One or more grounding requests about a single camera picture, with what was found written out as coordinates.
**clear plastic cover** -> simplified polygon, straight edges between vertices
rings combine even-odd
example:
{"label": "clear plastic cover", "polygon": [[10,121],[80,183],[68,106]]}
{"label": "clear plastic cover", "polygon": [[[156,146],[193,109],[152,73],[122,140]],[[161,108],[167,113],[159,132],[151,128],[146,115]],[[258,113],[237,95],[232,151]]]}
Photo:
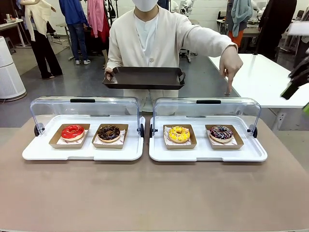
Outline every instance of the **clear plastic cover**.
{"label": "clear plastic cover", "polygon": [[241,119],[253,135],[260,113],[261,106],[249,98],[160,98],[154,105],[153,135],[155,123],[166,116]]}
{"label": "clear plastic cover", "polygon": [[39,134],[45,132],[46,125],[57,116],[72,117],[136,117],[140,132],[139,107],[136,98],[106,97],[40,97],[35,99],[30,110]]}

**yellow frosted donut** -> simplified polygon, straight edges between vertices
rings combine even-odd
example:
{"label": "yellow frosted donut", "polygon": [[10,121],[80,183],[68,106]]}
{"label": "yellow frosted donut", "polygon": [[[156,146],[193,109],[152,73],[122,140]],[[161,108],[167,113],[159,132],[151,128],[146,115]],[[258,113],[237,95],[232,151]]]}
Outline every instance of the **yellow frosted donut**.
{"label": "yellow frosted donut", "polygon": [[172,127],[169,129],[169,138],[176,143],[185,143],[190,138],[190,131],[184,127]]}

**person's right hand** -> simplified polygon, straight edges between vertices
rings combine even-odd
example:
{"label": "person's right hand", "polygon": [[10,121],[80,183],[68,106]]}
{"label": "person's right hand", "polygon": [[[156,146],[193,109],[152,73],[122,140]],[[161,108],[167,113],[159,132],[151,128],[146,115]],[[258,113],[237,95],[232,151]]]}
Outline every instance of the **person's right hand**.
{"label": "person's right hand", "polygon": [[105,68],[105,77],[109,81],[112,79],[112,69],[111,68],[109,67]]}

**white brick wall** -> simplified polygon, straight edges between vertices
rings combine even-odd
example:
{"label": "white brick wall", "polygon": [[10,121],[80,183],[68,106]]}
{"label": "white brick wall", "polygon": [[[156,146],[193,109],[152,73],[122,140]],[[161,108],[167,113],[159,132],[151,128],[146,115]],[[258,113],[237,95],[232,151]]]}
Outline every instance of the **white brick wall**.
{"label": "white brick wall", "polygon": [[[65,34],[63,28],[56,27],[56,24],[63,23],[65,21],[60,11],[58,0],[47,0],[47,1],[57,9],[57,13],[52,14],[50,23],[55,28],[55,30],[57,30],[59,34]],[[132,0],[118,0],[117,3],[118,3],[119,16],[134,9],[134,3],[132,2]],[[114,0],[112,0],[112,4],[116,9]],[[192,14],[190,15],[190,19],[198,20],[202,27],[208,27],[213,30],[218,30],[216,23],[218,12],[220,10],[226,10],[226,4],[227,0],[195,0],[192,9]],[[304,10],[307,5],[309,5],[309,0],[298,0],[296,13],[298,12],[298,10],[301,9]],[[86,13],[87,3],[85,3],[85,1],[82,1],[82,6]]]}

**black tray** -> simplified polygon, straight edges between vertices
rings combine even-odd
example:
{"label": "black tray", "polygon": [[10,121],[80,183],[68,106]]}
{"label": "black tray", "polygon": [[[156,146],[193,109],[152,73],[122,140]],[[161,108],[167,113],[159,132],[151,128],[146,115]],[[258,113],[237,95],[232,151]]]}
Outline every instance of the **black tray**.
{"label": "black tray", "polygon": [[180,68],[117,67],[112,75],[103,84],[117,89],[178,90],[184,86],[185,79]]}

